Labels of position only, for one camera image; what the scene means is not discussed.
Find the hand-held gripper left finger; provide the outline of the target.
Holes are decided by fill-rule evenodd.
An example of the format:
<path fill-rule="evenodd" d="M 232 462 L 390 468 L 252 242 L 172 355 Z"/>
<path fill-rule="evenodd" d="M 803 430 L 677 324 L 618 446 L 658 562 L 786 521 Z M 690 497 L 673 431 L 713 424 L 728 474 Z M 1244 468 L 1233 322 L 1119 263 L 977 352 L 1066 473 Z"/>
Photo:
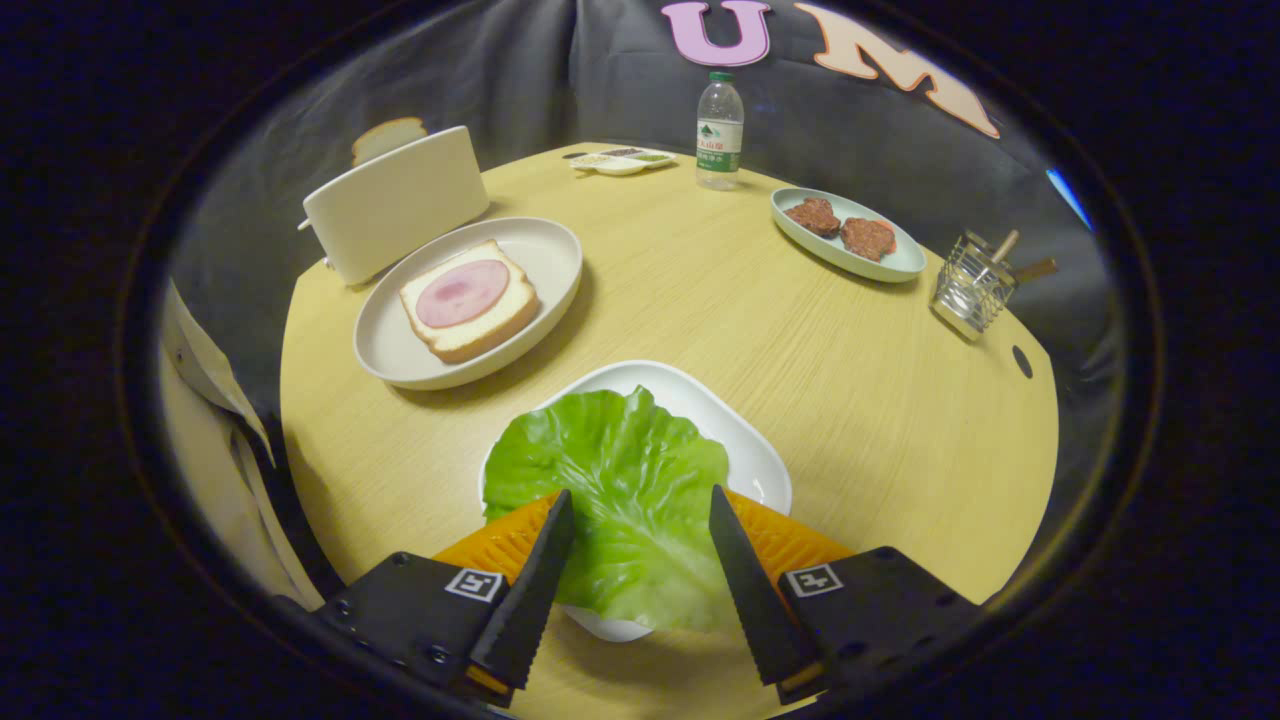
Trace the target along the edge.
<path fill-rule="evenodd" d="M 527 684 L 573 538 L 572 496 L 557 489 L 431 557 L 389 555 L 317 619 L 425 685 L 506 707 Z"/>

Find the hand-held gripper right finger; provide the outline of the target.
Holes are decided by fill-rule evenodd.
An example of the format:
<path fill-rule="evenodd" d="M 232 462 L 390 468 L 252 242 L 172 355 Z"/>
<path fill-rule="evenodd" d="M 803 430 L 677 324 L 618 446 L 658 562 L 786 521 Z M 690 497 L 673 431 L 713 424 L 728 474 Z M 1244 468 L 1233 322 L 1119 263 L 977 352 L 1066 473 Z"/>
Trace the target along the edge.
<path fill-rule="evenodd" d="M 868 701 L 986 619 L 895 547 L 852 551 L 723 486 L 708 525 L 759 676 L 785 705 Z"/>

